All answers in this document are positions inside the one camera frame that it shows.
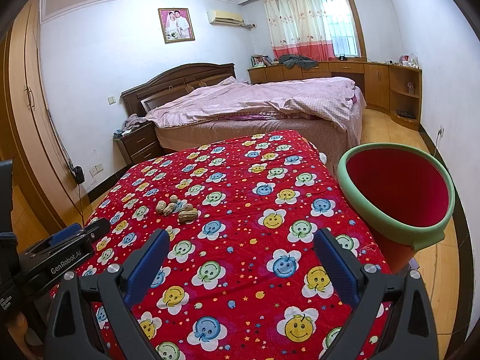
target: window frame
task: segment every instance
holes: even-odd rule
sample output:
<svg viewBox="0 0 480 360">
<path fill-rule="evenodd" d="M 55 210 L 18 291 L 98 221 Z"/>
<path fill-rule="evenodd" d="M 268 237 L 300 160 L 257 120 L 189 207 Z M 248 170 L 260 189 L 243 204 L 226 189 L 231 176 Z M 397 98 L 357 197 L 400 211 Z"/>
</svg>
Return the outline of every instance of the window frame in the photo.
<svg viewBox="0 0 480 360">
<path fill-rule="evenodd" d="M 362 24 L 360 23 L 360 17 L 357 10 L 357 6 L 355 5 L 355 0 L 348 0 L 350 5 L 350 10 L 352 11 L 353 21 L 355 23 L 355 33 L 357 36 L 358 42 L 358 49 L 360 51 L 360 56 L 351 56 L 350 59 L 354 59 L 356 61 L 367 61 L 367 51 L 365 49 L 365 39 L 363 38 L 363 31 L 362 31 Z"/>
</svg>

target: curtain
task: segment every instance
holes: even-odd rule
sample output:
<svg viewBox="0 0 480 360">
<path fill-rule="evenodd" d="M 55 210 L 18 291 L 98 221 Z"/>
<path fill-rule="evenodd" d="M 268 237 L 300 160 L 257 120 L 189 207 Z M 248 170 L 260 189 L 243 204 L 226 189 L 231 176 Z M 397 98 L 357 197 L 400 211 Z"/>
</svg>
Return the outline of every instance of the curtain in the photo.
<svg viewBox="0 0 480 360">
<path fill-rule="evenodd" d="M 263 0 L 273 52 L 303 55 L 317 61 L 334 59 L 328 27 L 323 25 L 322 0 Z"/>
</svg>

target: wooden headboard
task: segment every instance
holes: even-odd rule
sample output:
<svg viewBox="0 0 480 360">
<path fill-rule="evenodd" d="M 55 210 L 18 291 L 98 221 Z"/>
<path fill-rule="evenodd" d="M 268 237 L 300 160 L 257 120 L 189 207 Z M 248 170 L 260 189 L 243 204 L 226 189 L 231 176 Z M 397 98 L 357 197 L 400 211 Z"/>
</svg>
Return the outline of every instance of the wooden headboard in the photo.
<svg viewBox="0 0 480 360">
<path fill-rule="evenodd" d="M 155 109 L 202 86 L 216 85 L 228 77 L 235 77 L 234 64 L 183 64 L 174 67 L 135 88 L 124 91 L 120 97 L 129 115 L 145 116 Z"/>
</svg>

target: green trash can rim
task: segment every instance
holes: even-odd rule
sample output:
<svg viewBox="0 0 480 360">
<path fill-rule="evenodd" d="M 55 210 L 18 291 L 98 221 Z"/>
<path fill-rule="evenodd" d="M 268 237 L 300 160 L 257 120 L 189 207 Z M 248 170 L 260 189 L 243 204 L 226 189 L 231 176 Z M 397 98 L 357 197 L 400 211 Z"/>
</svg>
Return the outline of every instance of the green trash can rim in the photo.
<svg viewBox="0 0 480 360">
<path fill-rule="evenodd" d="M 429 161 L 441 174 L 448 190 L 448 209 L 444 218 L 433 226 L 415 227 L 402 223 L 385 214 L 373 205 L 355 186 L 347 171 L 347 162 L 359 152 L 375 149 L 396 149 L 411 152 Z M 433 156 L 415 147 L 400 143 L 367 143 L 347 151 L 338 164 L 337 179 L 347 200 L 358 214 L 376 231 L 388 239 L 410 245 L 414 251 L 425 249 L 445 238 L 444 230 L 452 216 L 455 206 L 455 189 L 452 178 L 443 165 Z"/>
</svg>

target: air conditioner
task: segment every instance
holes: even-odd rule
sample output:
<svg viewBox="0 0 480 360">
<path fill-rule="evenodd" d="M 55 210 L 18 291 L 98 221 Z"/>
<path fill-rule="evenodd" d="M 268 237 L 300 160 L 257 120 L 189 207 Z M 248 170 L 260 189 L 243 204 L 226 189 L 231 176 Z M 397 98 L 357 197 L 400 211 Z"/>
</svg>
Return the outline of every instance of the air conditioner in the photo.
<svg viewBox="0 0 480 360">
<path fill-rule="evenodd" d="M 245 25 L 243 22 L 243 17 L 238 13 L 224 12 L 213 9 L 207 13 L 210 24 L 224 24 L 238 27 Z"/>
</svg>

